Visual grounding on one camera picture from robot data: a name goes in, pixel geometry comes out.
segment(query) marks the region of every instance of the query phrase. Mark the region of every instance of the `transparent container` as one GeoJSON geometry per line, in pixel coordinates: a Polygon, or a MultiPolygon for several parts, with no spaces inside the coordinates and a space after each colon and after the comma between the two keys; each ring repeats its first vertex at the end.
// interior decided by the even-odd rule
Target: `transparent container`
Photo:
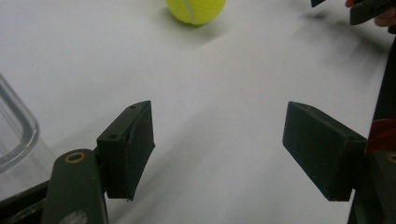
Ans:
{"type": "Polygon", "coordinates": [[[0,74],[0,174],[25,158],[37,139],[35,118],[0,74]]]}

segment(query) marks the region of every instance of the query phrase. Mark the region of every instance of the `tabletop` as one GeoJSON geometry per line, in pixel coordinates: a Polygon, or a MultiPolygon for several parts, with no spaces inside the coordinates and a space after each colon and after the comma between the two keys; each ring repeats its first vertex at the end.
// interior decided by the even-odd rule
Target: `tabletop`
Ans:
{"type": "Polygon", "coordinates": [[[349,26],[343,2],[309,4],[230,0],[189,26],[163,0],[1,0],[0,72],[40,125],[2,198],[150,100],[156,147],[134,200],[107,200],[110,223],[346,223],[350,203],[327,202],[282,146],[287,104],[367,137],[393,36],[349,26]]]}

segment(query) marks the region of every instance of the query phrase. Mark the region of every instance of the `red object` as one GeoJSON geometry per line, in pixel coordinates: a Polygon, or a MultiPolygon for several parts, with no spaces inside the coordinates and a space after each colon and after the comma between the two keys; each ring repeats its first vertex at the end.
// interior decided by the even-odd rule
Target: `red object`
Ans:
{"type": "Polygon", "coordinates": [[[366,153],[373,154],[378,150],[396,150],[396,119],[373,121],[366,153]]]}

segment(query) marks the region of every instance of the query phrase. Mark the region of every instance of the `table surface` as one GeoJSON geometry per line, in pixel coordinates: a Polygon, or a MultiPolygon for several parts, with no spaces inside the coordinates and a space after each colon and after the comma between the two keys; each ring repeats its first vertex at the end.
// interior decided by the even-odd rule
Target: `table surface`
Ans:
{"type": "Polygon", "coordinates": [[[287,103],[367,137],[393,36],[350,27],[343,2],[309,4],[233,0],[192,27],[163,0],[1,0],[0,71],[41,134],[19,174],[48,175],[150,100],[156,148],[134,201],[107,201],[110,223],[346,223],[350,203],[327,202],[282,146],[287,103]]]}

